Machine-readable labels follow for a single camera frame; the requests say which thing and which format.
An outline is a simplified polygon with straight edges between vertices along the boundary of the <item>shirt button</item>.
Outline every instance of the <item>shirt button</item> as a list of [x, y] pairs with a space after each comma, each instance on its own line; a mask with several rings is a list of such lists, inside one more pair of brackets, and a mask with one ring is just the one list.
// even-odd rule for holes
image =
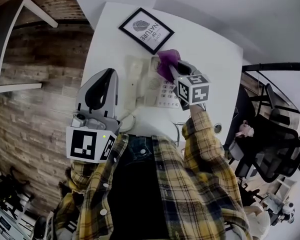
[[104, 216], [104, 215], [107, 214], [107, 212], [108, 212], [108, 211], [107, 211], [106, 209], [102, 209], [102, 210], [100, 211], [100, 214]]

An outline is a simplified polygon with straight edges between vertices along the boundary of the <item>fiducial marker cube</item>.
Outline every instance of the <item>fiducial marker cube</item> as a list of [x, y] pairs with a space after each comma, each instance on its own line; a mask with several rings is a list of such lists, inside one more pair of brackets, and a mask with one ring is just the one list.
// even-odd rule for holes
[[204, 74], [181, 76], [177, 81], [178, 97], [189, 105], [208, 101], [210, 81]]

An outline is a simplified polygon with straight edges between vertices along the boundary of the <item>desk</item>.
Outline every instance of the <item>desk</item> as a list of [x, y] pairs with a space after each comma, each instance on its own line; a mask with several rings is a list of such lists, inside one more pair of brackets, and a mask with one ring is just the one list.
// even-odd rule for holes
[[[131, 57], [150, 61], [152, 55], [120, 31], [118, 27], [137, 9], [134, 5], [107, 2], [96, 26], [87, 55], [81, 85], [94, 74], [107, 68], [117, 71], [119, 77], [118, 118], [124, 109], [127, 71]], [[171, 28], [175, 34], [160, 49], [176, 49], [181, 59], [190, 62], [210, 81], [209, 102], [206, 108], [212, 124], [222, 124], [222, 131], [216, 136], [223, 144], [226, 141], [234, 114], [241, 78], [243, 50], [236, 44], [217, 33], [190, 22], [186, 19], [144, 8]], [[177, 139], [177, 131], [171, 123], [184, 123], [190, 116], [189, 111], [173, 108], [138, 107], [137, 126], [147, 122], [172, 140]]]

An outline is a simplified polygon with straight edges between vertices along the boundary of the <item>cable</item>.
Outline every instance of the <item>cable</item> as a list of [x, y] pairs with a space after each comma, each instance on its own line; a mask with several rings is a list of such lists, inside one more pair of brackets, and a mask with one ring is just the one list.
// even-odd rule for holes
[[176, 146], [179, 147], [179, 144], [180, 144], [180, 130], [179, 130], [179, 127], [178, 126], [183, 126], [185, 123], [184, 122], [178, 122], [178, 123], [174, 123], [174, 122], [171, 122], [173, 123], [173, 125], [175, 126], [176, 128], [176, 141], [174, 143], [176, 143]]
[[125, 113], [122, 117], [120, 117], [119, 121], [123, 121], [124, 119], [126, 119], [128, 116], [132, 116], [133, 119], [132, 119], [132, 124], [128, 127], [128, 128], [125, 128], [125, 129], [120, 129], [120, 133], [127, 133], [129, 131], [131, 131], [135, 126], [136, 126], [136, 122], [137, 122], [137, 119], [136, 117], [132, 114], [134, 111], [129, 111], [127, 113]]

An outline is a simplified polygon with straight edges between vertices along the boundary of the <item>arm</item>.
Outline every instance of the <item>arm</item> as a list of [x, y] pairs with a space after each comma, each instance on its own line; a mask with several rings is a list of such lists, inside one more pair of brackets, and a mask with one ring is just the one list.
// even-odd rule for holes
[[83, 194], [90, 182], [90, 178], [98, 164], [72, 160], [71, 167], [65, 171], [69, 188]]
[[190, 106], [191, 118], [182, 128], [186, 140], [184, 162], [195, 174], [210, 185], [217, 177], [220, 187], [242, 207], [236, 176], [224, 158], [224, 149], [215, 137], [209, 116], [198, 105]]

